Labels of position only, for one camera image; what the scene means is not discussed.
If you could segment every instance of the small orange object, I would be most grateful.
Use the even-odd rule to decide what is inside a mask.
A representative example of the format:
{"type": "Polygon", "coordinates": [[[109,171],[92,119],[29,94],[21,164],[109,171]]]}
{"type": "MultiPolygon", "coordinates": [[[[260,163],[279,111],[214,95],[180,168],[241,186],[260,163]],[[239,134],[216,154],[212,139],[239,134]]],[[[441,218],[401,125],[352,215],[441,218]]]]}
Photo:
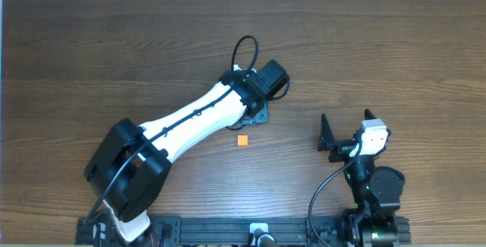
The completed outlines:
{"type": "Polygon", "coordinates": [[[239,147],[248,146],[248,135],[238,135],[238,146],[239,147]]]}

